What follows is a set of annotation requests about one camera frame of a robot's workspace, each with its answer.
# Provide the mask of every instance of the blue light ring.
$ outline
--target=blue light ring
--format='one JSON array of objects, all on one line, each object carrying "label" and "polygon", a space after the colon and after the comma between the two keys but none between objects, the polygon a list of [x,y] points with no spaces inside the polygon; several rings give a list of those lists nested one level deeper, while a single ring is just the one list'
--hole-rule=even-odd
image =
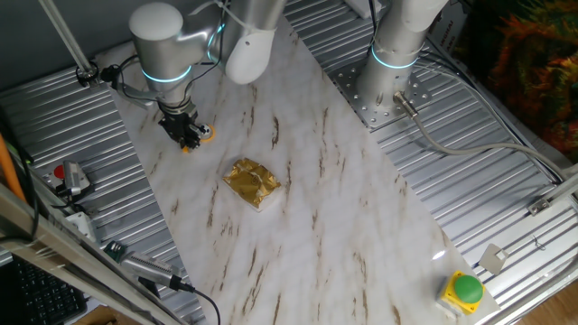
[{"label": "blue light ring", "polygon": [[220,31],[222,31],[224,27],[225,27],[225,24],[222,24],[221,26],[219,26],[217,32],[213,33],[213,34],[210,36],[210,38],[209,38],[209,44],[207,44],[207,56],[209,57],[209,60],[213,60],[213,59],[210,57],[210,51],[209,51],[210,45],[213,43],[213,38],[215,38],[215,34],[220,33]]},{"label": "blue light ring", "polygon": [[179,77],[177,78],[173,78],[173,79],[158,79],[158,78],[154,78],[151,77],[149,75],[146,74],[146,72],[143,70],[143,74],[145,77],[149,78],[152,81],[156,81],[156,82],[162,82],[162,83],[169,83],[169,82],[174,82],[174,81],[179,81],[185,77],[187,77],[187,75],[189,74],[189,72],[191,72],[192,66],[189,66],[189,68]]},{"label": "blue light ring", "polygon": [[393,66],[393,65],[390,65],[390,64],[385,63],[384,61],[382,61],[382,60],[380,60],[380,59],[378,58],[378,56],[376,55],[376,52],[375,52],[375,50],[374,50],[374,48],[373,48],[373,45],[371,46],[371,53],[373,53],[373,57],[376,58],[376,61],[379,62],[379,64],[381,64],[381,65],[383,65],[383,66],[385,66],[385,67],[391,68],[391,69],[405,69],[405,68],[409,68],[409,67],[413,66],[414,63],[417,62],[417,58],[415,58],[415,60],[414,60],[413,62],[411,62],[411,63],[409,63],[409,64],[407,64],[407,65],[405,65],[405,66]]}]

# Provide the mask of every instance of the keyboard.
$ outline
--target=keyboard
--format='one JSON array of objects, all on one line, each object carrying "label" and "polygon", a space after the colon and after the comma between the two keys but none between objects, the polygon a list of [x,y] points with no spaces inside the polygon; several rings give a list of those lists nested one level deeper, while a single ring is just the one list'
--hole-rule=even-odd
[{"label": "keyboard", "polygon": [[8,324],[58,325],[87,309],[81,291],[23,259],[13,256],[13,262],[5,267],[7,277],[13,278],[12,291],[6,294],[19,301],[11,302],[15,306],[10,313],[23,315],[20,320],[8,320]]}]

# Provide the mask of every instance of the green button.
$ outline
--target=green button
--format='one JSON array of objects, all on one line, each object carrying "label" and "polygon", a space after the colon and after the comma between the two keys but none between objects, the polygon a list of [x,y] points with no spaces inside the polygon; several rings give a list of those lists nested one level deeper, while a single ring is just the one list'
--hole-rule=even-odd
[{"label": "green button", "polygon": [[453,289],[458,298],[466,303],[479,302],[484,294],[480,281],[471,275],[460,276],[455,281]]}]

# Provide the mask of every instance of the metal base plate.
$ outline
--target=metal base plate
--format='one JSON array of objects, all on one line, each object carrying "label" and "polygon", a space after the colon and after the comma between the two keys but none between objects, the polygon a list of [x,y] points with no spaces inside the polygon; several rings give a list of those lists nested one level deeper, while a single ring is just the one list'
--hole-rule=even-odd
[{"label": "metal base plate", "polygon": [[[368,128],[375,129],[396,120],[405,111],[400,106],[378,107],[358,94],[356,82],[366,62],[367,60],[362,60],[337,69],[330,74],[330,78],[350,103],[355,113],[361,118],[363,124]],[[432,97],[431,94],[413,73],[409,78],[407,89],[406,97],[416,109],[429,104]]]}]

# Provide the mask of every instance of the gold wrapped object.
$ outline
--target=gold wrapped object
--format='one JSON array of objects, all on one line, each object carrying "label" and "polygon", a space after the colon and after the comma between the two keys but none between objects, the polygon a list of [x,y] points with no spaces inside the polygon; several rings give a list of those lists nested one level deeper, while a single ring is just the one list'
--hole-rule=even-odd
[{"label": "gold wrapped object", "polygon": [[266,196],[281,186],[267,168],[248,158],[237,160],[231,172],[223,177],[223,181],[257,209]]}]

